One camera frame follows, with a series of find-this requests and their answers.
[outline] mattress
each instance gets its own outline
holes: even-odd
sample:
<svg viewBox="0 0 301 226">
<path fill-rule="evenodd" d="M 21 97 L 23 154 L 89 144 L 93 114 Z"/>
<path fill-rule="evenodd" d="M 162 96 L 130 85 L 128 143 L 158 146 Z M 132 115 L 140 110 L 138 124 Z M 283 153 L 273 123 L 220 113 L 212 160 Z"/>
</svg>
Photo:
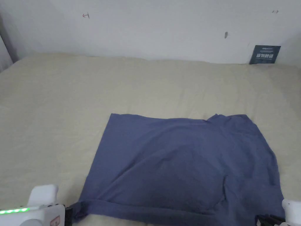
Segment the mattress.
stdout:
<svg viewBox="0 0 301 226">
<path fill-rule="evenodd" d="M 284 65 L 34 54 L 0 74 L 0 209 L 36 185 L 76 202 L 111 113 L 208 119 L 246 114 L 301 200 L 301 72 Z M 144 225 L 90 215 L 78 225 Z"/>
</svg>

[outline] red label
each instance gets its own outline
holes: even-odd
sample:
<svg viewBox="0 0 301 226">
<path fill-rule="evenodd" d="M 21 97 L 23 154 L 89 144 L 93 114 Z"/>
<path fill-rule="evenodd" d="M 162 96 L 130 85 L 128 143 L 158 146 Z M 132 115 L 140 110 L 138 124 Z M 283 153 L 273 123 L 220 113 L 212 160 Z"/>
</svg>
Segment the red label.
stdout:
<svg viewBox="0 0 301 226">
<path fill-rule="evenodd" d="M 50 222 L 50 226 L 58 226 L 61 222 L 60 216 L 57 216 Z"/>
</svg>

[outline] wall mark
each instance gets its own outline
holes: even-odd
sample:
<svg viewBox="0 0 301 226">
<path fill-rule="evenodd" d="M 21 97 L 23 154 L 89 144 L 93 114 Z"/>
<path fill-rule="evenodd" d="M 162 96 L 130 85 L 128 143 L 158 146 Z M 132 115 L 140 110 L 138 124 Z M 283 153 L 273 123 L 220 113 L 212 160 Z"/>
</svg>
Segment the wall mark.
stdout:
<svg viewBox="0 0 301 226">
<path fill-rule="evenodd" d="M 87 14 L 83 14 L 82 15 L 84 18 L 86 18 L 86 16 L 90 19 L 90 16 L 89 16 L 89 13 L 87 13 Z"/>
</svg>

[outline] white wall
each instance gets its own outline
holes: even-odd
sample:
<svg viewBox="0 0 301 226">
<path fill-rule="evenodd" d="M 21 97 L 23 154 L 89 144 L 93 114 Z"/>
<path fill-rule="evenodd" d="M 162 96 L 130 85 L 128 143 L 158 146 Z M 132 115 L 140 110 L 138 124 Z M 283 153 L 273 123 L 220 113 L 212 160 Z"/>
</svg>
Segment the white wall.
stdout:
<svg viewBox="0 0 301 226">
<path fill-rule="evenodd" d="M 300 0 L 1 0 L 0 16 L 13 60 L 69 52 L 247 63 L 262 44 L 281 45 L 278 63 L 301 65 Z"/>
</svg>

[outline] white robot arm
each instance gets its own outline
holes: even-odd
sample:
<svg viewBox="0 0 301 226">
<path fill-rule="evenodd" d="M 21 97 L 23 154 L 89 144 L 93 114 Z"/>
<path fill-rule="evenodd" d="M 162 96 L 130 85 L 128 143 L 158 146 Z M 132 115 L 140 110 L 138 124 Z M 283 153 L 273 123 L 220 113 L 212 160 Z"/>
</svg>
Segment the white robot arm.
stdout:
<svg viewBox="0 0 301 226">
<path fill-rule="evenodd" d="M 34 187 L 27 206 L 0 210 L 0 225 L 71 226 L 71 219 L 65 223 L 65 206 L 56 203 L 57 192 L 58 187 L 53 184 Z"/>
</svg>

